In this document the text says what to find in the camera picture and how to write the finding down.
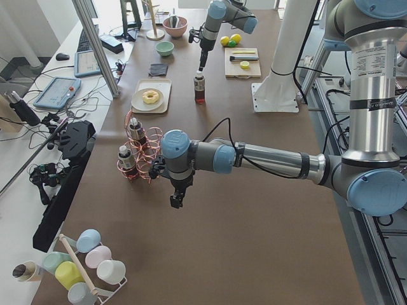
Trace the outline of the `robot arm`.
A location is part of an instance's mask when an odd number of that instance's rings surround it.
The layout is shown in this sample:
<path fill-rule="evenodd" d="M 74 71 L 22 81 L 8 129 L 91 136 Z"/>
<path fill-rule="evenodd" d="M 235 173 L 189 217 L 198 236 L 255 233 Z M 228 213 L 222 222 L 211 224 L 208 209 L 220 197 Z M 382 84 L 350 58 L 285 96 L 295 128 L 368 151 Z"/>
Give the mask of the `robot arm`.
<path fill-rule="evenodd" d="M 252 167 L 286 179 L 309 179 L 371 216 L 390 215 L 406 204 L 406 179 L 392 150 L 396 106 L 396 43 L 406 32 L 405 1 L 331 1 L 325 40 L 352 52 L 350 138 L 341 156 L 281 151 L 243 142 L 191 140 L 181 130 L 161 140 L 152 171 L 174 186 L 170 203 L 183 205 L 196 170 L 230 173 Z"/>
<path fill-rule="evenodd" d="M 245 7 L 244 1 L 211 1 L 205 22 L 198 30 L 190 30 L 190 41 L 200 41 L 201 55 L 199 71 L 203 71 L 208 53 L 214 49 L 220 27 L 228 23 L 245 33 L 252 34 L 258 19 Z"/>

